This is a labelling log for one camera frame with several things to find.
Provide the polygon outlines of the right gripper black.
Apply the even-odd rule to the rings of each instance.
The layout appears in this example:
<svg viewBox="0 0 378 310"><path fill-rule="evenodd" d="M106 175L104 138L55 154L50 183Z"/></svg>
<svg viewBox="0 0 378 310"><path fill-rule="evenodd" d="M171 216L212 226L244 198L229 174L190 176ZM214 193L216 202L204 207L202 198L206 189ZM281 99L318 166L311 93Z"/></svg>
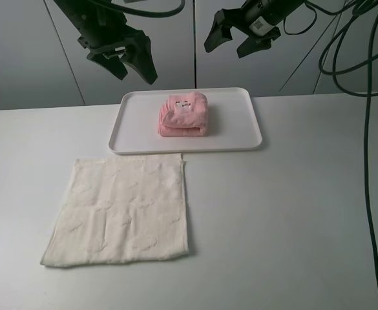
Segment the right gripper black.
<svg viewBox="0 0 378 310"><path fill-rule="evenodd" d="M303 1L246 1L240 8L221 9L214 17L211 31L204 42L207 53L232 41L231 28L249 37L237 48L239 58L271 48L280 36L277 25L301 6Z"/></svg>

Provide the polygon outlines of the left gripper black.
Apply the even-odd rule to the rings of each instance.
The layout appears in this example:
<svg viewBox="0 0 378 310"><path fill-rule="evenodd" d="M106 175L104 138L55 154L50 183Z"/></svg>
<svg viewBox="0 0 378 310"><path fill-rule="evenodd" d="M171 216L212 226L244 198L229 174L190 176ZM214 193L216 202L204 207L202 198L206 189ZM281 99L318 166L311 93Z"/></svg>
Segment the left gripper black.
<svg viewBox="0 0 378 310"><path fill-rule="evenodd" d="M123 13L91 1L56 1L55 4L80 33L78 43L89 51L87 59L120 80L128 74L124 64L150 85L157 80L150 38L142 30L128 26Z"/></svg>

